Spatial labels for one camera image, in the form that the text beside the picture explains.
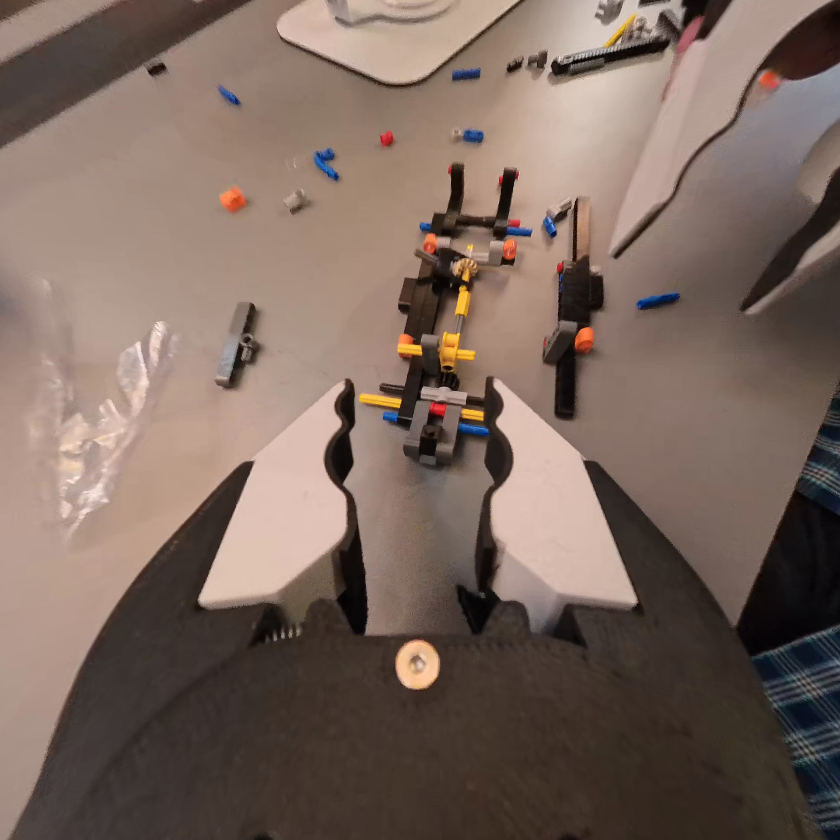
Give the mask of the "black lego side rail assembly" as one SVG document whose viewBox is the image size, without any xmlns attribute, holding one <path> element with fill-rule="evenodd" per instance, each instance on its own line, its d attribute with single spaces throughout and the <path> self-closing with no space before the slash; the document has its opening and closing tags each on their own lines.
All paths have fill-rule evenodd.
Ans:
<svg viewBox="0 0 840 840">
<path fill-rule="evenodd" d="M 575 415 L 577 361 L 594 349 L 592 318 L 604 302 L 603 275 L 591 263 L 591 198 L 577 196 L 570 210 L 571 258 L 559 272 L 558 320 L 542 345 L 542 362 L 554 367 L 553 413 L 560 419 Z"/>
</svg>

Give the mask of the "white rounded base plate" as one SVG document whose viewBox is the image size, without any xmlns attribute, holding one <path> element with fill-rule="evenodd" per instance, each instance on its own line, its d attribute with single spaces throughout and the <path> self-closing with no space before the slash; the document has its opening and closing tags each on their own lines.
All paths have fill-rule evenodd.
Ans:
<svg viewBox="0 0 840 840">
<path fill-rule="evenodd" d="M 448 60 L 508 14 L 518 1 L 456 1 L 446 14 L 423 23 L 340 23 L 326 1 L 305 1 L 276 21 L 291 46 L 391 87 L 428 79 Z"/>
</svg>

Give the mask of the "clear plastic bag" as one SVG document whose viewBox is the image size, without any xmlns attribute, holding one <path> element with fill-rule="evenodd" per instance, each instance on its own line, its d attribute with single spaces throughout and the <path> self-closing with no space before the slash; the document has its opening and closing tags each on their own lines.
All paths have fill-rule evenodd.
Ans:
<svg viewBox="0 0 840 840">
<path fill-rule="evenodd" d="M 69 543 L 93 512 L 110 503 L 167 383 L 179 338 L 168 323 L 154 322 L 119 354 L 114 395 L 86 414 L 65 296 L 53 283 L 37 280 L 31 299 L 35 392 L 28 438 L 47 521 Z"/>
</svg>

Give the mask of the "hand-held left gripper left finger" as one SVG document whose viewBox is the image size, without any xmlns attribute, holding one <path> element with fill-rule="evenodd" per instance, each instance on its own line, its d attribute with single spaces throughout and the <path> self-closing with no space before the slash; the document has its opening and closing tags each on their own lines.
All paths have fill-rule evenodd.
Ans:
<svg viewBox="0 0 840 840">
<path fill-rule="evenodd" d="M 361 535 L 345 486 L 354 398 L 352 381 L 340 381 L 258 452 L 198 596 L 203 609 L 271 604 L 294 625 L 332 600 L 365 632 Z"/>
</svg>

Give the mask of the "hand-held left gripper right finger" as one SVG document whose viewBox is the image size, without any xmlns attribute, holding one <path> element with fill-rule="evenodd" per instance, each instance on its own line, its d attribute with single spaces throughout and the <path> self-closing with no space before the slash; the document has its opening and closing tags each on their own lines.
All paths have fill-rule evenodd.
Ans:
<svg viewBox="0 0 840 840">
<path fill-rule="evenodd" d="M 498 377 L 486 380 L 491 484 L 476 539 L 481 592 L 552 635 L 568 606 L 630 612 L 634 586 L 585 458 Z"/>
</svg>

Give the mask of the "blue plaid clothing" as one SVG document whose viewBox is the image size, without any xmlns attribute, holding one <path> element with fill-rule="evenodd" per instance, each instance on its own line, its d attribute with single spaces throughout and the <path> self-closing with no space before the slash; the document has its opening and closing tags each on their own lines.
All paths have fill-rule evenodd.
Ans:
<svg viewBox="0 0 840 840">
<path fill-rule="evenodd" d="M 775 600 L 752 661 L 824 838 L 839 838 L 839 394 L 765 564 Z"/>
</svg>

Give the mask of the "long black lego beam assembly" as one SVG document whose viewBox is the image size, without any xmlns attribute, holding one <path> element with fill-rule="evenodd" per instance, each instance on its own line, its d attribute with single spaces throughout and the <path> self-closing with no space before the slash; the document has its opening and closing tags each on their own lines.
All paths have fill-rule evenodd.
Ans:
<svg viewBox="0 0 840 840">
<path fill-rule="evenodd" d="M 553 77 L 572 77 L 612 65 L 664 53 L 681 35 L 681 19 L 671 8 L 661 11 L 654 24 L 645 16 L 631 16 L 601 47 L 574 52 L 552 60 Z"/>
</svg>

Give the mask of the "lego car chassis assembly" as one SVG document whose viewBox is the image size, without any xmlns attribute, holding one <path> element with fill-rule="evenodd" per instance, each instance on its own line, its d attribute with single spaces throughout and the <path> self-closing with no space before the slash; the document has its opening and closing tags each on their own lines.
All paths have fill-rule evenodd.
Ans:
<svg viewBox="0 0 840 840">
<path fill-rule="evenodd" d="M 511 220 L 511 200 L 519 171 L 506 168 L 499 179 L 493 215 L 464 212 L 466 168 L 448 168 L 450 191 L 443 212 L 428 224 L 415 249 L 420 267 L 404 279 L 398 308 L 406 316 L 396 351 L 408 367 L 402 385 L 381 384 L 379 395 L 361 394 L 360 403 L 385 410 L 387 422 L 405 428 L 403 453 L 424 466 L 452 464 L 459 434 L 487 434 L 482 399 L 460 387 L 458 367 L 476 354 L 463 344 L 463 331 L 482 270 L 513 267 L 518 239 L 529 229 Z"/>
</svg>

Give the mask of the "grey lego beam with connector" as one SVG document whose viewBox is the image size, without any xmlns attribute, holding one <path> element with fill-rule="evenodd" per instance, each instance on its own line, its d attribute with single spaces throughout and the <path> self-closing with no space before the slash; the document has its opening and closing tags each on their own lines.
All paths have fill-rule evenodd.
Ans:
<svg viewBox="0 0 840 840">
<path fill-rule="evenodd" d="M 253 335 L 256 316 L 257 308 L 253 302 L 241 301 L 235 306 L 215 370 L 216 385 L 224 389 L 233 388 L 239 369 L 254 359 L 259 349 Z"/>
</svg>

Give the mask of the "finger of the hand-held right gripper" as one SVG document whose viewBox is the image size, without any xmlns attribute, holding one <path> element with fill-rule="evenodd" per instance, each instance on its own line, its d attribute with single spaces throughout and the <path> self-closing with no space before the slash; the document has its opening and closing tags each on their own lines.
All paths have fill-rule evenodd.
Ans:
<svg viewBox="0 0 840 840">
<path fill-rule="evenodd" d="M 839 126 L 827 129 L 809 150 L 794 182 L 794 205 L 806 211 L 801 225 L 780 245 L 742 300 L 752 316 L 829 268 L 838 268 Z"/>
<path fill-rule="evenodd" d="M 611 257 L 619 257 L 665 210 L 693 160 L 734 124 L 772 49 L 813 13 L 813 1 L 706 2 L 679 42 L 617 216 Z"/>
</svg>

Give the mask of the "clear container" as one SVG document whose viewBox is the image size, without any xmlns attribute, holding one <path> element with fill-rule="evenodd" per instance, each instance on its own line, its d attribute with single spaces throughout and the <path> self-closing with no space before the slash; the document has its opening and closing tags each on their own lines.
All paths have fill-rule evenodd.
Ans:
<svg viewBox="0 0 840 840">
<path fill-rule="evenodd" d="M 373 22 L 423 23 L 437 18 L 456 1 L 326 1 L 329 13 L 343 25 L 358 27 Z"/>
</svg>

